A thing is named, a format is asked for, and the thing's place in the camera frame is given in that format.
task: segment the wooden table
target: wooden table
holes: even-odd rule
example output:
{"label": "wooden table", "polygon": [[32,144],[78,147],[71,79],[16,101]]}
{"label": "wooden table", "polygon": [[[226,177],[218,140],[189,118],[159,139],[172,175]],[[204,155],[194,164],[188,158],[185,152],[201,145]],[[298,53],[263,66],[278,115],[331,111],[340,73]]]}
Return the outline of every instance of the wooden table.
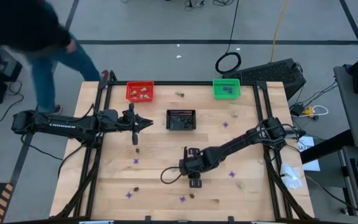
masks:
{"label": "wooden table", "polygon": [[[94,103],[95,82],[84,82],[78,97],[75,116],[83,116]],[[185,97],[175,95],[180,90]],[[268,83],[273,115],[280,121],[292,124],[282,83]],[[126,86],[113,86],[110,108],[128,109]],[[183,148],[219,146],[232,140],[258,123],[254,93],[251,86],[242,86],[242,96],[236,100],[215,100],[212,86],[155,86],[153,102],[136,103],[135,112],[154,120],[154,125],[139,134],[139,145],[133,146],[131,133],[105,135],[98,181],[93,204],[94,220],[193,220],[273,221],[272,200],[267,171],[262,157],[262,145],[247,147],[229,156],[218,168],[201,174],[203,188],[191,189],[187,177],[181,177],[171,185],[160,181],[161,171],[177,166],[183,157]],[[263,94],[260,92],[264,108]],[[196,110],[197,130],[169,131],[165,128],[167,109]],[[238,113],[237,118],[231,113]],[[297,147],[295,141],[290,145]],[[69,139],[65,156],[79,146]],[[71,199],[78,188],[85,150],[66,161],[62,168],[50,214],[56,215]],[[283,162],[301,171],[303,186],[290,192],[303,209],[313,216],[308,187],[302,169],[300,155],[293,149],[281,151]],[[177,177],[178,171],[168,171],[165,180]],[[242,183],[243,189],[236,183]],[[281,192],[277,191],[281,216],[285,216]],[[85,214],[88,191],[84,194],[81,214]]]}

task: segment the white paper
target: white paper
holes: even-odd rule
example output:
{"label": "white paper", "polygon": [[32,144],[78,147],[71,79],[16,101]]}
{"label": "white paper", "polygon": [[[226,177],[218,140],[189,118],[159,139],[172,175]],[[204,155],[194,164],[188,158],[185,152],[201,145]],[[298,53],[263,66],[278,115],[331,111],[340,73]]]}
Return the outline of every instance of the white paper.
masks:
{"label": "white paper", "polygon": [[[302,138],[299,139],[298,147],[300,152],[303,152],[312,146],[314,146],[313,137],[303,136]],[[308,162],[307,164],[303,164],[303,170],[320,171],[320,165],[318,164],[318,160]]]}

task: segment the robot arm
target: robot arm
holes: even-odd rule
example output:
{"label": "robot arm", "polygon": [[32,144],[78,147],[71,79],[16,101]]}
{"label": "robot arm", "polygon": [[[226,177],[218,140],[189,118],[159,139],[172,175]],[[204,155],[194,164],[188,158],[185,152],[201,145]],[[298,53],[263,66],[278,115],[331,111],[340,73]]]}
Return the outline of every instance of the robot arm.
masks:
{"label": "robot arm", "polygon": [[183,159],[179,161],[180,173],[189,177],[190,187],[201,188],[200,173],[217,168],[226,156],[258,143],[271,147],[283,147],[286,144],[286,135],[287,133],[278,118],[268,118],[257,127],[222,146],[207,147],[201,151],[196,148],[189,148],[189,150],[185,148]]}
{"label": "robot arm", "polygon": [[86,146],[94,144],[98,133],[132,131],[132,143],[136,145],[137,133],[153,125],[153,121],[135,114],[133,103],[122,113],[119,118],[116,110],[104,110],[92,116],[73,118],[34,110],[22,111],[14,115],[12,130],[16,134],[42,132],[75,138]]}

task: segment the table leg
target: table leg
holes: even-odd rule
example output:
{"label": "table leg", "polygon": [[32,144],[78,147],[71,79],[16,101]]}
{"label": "table leg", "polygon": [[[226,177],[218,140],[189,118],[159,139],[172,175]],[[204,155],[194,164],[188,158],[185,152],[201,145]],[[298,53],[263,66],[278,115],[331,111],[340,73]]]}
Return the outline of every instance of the table leg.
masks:
{"label": "table leg", "polygon": [[344,146],[354,146],[354,140],[350,129],[301,152],[302,164],[306,164],[319,159],[320,157],[339,151]]}

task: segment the sneaker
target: sneaker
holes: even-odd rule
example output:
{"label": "sneaker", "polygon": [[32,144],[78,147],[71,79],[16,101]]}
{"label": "sneaker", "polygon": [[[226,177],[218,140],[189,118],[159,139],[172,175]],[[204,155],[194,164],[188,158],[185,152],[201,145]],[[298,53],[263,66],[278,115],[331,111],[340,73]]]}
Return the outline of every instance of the sneaker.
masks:
{"label": "sneaker", "polygon": [[107,79],[109,78],[109,71],[103,70],[103,71],[101,72],[101,74],[100,74],[100,78],[101,78],[102,80],[107,80]]}
{"label": "sneaker", "polygon": [[53,112],[51,112],[51,114],[60,114],[61,112],[62,112],[62,106],[56,105],[55,109],[53,110]]}

